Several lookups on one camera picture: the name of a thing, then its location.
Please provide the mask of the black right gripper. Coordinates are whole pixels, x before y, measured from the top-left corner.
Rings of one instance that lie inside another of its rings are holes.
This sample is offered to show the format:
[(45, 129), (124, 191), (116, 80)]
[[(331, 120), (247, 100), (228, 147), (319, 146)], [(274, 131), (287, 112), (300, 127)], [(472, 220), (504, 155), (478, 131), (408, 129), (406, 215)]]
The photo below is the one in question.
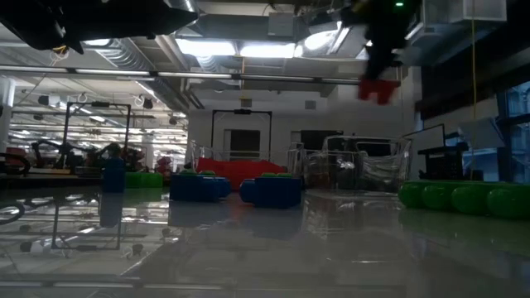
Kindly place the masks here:
[(375, 80), (394, 64), (405, 47), (407, 30), (421, 6), (421, 0), (351, 0), (341, 8), (345, 26), (366, 25), (368, 61), (363, 79)]

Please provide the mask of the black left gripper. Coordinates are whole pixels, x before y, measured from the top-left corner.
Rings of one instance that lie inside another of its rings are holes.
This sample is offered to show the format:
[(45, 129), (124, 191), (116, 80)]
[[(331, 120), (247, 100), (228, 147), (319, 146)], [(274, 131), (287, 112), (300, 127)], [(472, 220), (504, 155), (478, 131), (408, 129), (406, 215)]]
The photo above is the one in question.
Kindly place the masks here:
[(66, 36), (79, 41), (170, 35), (199, 18), (195, 0), (76, 0), (62, 9)]

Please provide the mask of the clear plastic bin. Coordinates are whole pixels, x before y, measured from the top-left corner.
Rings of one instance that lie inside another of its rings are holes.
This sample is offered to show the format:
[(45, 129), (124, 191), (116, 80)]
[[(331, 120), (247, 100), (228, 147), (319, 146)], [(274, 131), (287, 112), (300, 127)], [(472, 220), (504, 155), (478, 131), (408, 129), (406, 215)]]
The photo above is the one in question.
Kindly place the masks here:
[(406, 138), (326, 137), (305, 157), (305, 187), (396, 194), (408, 178), (411, 148)]
[[(185, 154), (185, 166), (196, 171), (200, 157), (211, 158), (216, 161), (267, 161), (267, 151), (234, 151), (214, 149), (201, 146), (197, 142), (189, 141)], [(288, 148), (272, 151), (271, 163), (282, 166), (293, 177), (299, 178), (303, 172), (305, 150), (302, 144), (292, 143)]]

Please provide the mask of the blue two-stud building block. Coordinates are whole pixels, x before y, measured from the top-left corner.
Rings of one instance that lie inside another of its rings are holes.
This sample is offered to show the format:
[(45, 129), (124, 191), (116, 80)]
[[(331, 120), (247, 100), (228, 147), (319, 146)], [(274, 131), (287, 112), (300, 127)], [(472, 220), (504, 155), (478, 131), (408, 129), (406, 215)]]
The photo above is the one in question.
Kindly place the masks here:
[(239, 187), (244, 203), (256, 208), (289, 209), (301, 202), (301, 180), (286, 176), (246, 179)]
[(215, 175), (171, 176), (169, 200), (188, 202), (219, 202), (230, 193), (229, 180)]

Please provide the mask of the long ceiling light bar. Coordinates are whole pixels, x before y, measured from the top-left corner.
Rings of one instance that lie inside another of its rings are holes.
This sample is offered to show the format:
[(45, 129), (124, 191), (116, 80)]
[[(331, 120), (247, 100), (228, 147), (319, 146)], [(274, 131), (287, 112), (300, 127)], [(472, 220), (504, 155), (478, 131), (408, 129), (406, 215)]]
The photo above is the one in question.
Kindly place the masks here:
[(158, 76), (157, 72), (145, 70), (103, 70), (24, 65), (0, 65), (0, 72), (34, 75), (95, 75), (128, 78), (153, 78)]
[(358, 85), (359, 79), (344, 78), (324, 78), (306, 76), (288, 76), (275, 74), (225, 74), (225, 73), (203, 73), (203, 72), (151, 72), (152, 76), (161, 78), (181, 78), (181, 79), (223, 79), (238, 81), (274, 81), (290, 82), (302, 84), (341, 84)]

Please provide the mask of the black cabinet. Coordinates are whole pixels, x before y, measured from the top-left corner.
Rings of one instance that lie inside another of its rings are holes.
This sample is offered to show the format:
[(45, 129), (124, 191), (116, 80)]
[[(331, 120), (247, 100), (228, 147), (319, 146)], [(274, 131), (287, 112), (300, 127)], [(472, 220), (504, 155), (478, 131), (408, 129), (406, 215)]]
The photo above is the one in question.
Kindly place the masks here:
[(340, 136), (344, 132), (340, 130), (301, 130), (302, 142), (323, 142), (326, 137)]

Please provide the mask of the grey ceiling box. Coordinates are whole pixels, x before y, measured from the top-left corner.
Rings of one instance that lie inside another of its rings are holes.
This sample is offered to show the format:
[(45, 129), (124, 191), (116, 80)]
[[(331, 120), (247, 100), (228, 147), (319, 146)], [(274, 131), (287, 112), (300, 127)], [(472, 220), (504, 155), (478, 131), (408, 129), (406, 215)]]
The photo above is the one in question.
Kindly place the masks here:
[(292, 13), (270, 12), (267, 34), (272, 37), (293, 37), (294, 20)]

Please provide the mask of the white ceiling unit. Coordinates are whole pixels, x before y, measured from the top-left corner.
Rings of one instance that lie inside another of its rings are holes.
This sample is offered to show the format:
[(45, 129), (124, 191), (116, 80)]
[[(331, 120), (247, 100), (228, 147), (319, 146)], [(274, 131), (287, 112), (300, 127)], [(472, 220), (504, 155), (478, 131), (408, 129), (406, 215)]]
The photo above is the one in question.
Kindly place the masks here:
[(476, 21), (506, 22), (506, 0), (448, 0), (449, 22)]

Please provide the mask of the black desk with monitor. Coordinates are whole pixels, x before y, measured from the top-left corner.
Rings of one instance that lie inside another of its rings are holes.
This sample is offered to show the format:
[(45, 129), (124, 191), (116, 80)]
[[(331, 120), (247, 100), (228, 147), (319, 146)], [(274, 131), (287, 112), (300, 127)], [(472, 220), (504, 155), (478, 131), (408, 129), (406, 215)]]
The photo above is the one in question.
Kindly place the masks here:
[(431, 132), (435, 144), (423, 146), (417, 151), (419, 160), (424, 165), (418, 169), (420, 180), (463, 180), (463, 153), (470, 149), (466, 142), (457, 141), (455, 145), (446, 144), (446, 129), (444, 124), (438, 124), (422, 132)]

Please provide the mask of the blue-lit window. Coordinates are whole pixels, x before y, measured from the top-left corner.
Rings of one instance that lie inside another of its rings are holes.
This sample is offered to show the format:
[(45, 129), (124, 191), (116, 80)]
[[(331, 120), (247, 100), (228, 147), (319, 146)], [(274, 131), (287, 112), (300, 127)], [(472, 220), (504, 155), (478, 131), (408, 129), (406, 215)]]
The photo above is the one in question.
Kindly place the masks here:
[(504, 95), (512, 180), (530, 185), (530, 81), (507, 89)]

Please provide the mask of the small blue single-stud block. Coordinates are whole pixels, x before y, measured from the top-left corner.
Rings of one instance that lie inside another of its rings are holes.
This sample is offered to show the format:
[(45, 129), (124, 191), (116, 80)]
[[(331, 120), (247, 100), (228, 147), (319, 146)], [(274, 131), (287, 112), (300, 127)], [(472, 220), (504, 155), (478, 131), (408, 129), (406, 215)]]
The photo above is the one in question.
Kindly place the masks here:
[(125, 190), (126, 169), (123, 159), (110, 157), (106, 160), (103, 169), (104, 193), (123, 193)]

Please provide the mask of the dark workbench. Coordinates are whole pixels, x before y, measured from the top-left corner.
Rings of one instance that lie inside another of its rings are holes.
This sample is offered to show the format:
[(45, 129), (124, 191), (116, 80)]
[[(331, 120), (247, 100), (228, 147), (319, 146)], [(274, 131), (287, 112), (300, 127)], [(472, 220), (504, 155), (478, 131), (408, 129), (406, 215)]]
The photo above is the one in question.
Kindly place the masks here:
[(79, 177), (57, 173), (31, 173), (27, 175), (0, 175), (0, 189), (34, 189), (67, 186), (101, 185), (103, 180), (97, 177)]

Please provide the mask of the glossy white table cover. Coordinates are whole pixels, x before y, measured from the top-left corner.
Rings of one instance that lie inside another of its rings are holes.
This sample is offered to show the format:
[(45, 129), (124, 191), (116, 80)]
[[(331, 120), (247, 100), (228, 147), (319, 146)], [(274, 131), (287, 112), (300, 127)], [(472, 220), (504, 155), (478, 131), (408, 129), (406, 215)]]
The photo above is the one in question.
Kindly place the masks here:
[(530, 222), (306, 193), (291, 209), (164, 190), (0, 201), (0, 298), (530, 298)]

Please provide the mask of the silver ventilation duct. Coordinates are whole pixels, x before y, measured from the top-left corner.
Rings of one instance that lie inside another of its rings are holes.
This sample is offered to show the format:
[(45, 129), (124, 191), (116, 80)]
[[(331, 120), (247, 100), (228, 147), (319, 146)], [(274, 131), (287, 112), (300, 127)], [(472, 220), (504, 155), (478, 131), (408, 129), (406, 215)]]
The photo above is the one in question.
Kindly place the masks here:
[[(90, 46), (120, 70), (189, 71), (190, 63), (176, 43), (175, 33), (154, 37), (113, 39), (104, 46)], [(137, 84), (169, 109), (188, 113), (205, 106), (190, 89), (186, 78), (139, 79)]]

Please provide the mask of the black metal frame rig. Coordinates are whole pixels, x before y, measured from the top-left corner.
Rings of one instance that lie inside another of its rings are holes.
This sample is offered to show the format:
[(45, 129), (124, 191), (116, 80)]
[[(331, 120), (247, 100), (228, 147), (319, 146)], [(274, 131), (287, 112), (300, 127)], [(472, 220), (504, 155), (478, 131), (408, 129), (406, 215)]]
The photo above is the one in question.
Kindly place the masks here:
[(210, 147), (214, 148), (214, 126), (215, 126), (215, 115), (216, 113), (233, 113), (237, 115), (250, 115), (252, 113), (259, 113), (259, 114), (267, 114), (269, 116), (268, 121), (268, 156), (267, 160), (271, 161), (272, 159), (272, 111), (258, 111), (258, 110), (252, 110), (247, 108), (239, 108), (239, 109), (214, 109), (211, 112), (211, 129), (210, 129)]
[[(63, 145), (65, 145), (68, 141), (70, 117), (75, 114), (75, 113), (72, 113), (70, 109), (74, 105), (77, 106), (78, 108), (83, 108), (86, 105), (86, 103), (68, 102), (66, 104), (65, 124), (64, 124), (63, 138), (62, 138)], [(131, 121), (131, 116), (132, 116), (132, 106), (130, 104), (125, 104), (125, 103), (109, 103), (109, 102), (103, 102), (103, 101), (94, 101), (90, 103), (89, 105), (93, 108), (115, 107), (117, 109), (120, 109), (121, 107), (125, 107), (127, 109), (126, 127), (125, 127), (125, 133), (124, 133), (125, 136), (124, 136), (124, 144), (123, 144), (123, 149), (122, 149), (122, 158), (125, 159), (127, 157), (127, 152), (128, 152), (128, 139), (129, 139), (130, 121)]]

